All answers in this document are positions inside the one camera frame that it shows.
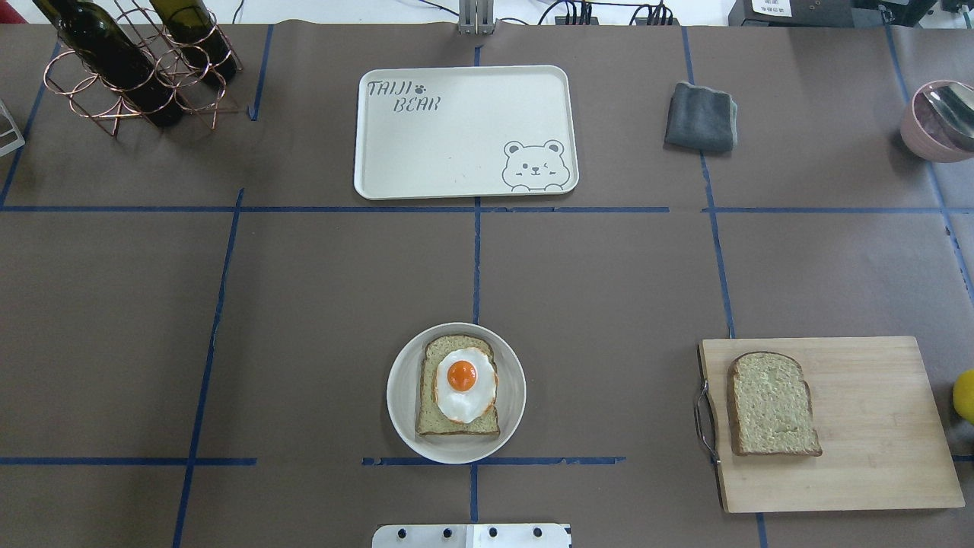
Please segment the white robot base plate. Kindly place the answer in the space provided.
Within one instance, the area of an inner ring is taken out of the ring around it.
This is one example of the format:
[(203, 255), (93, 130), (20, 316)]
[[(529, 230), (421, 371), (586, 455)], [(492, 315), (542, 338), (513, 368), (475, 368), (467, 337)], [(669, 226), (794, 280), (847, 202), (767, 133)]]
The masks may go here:
[(569, 524), (386, 524), (372, 547), (571, 547)]

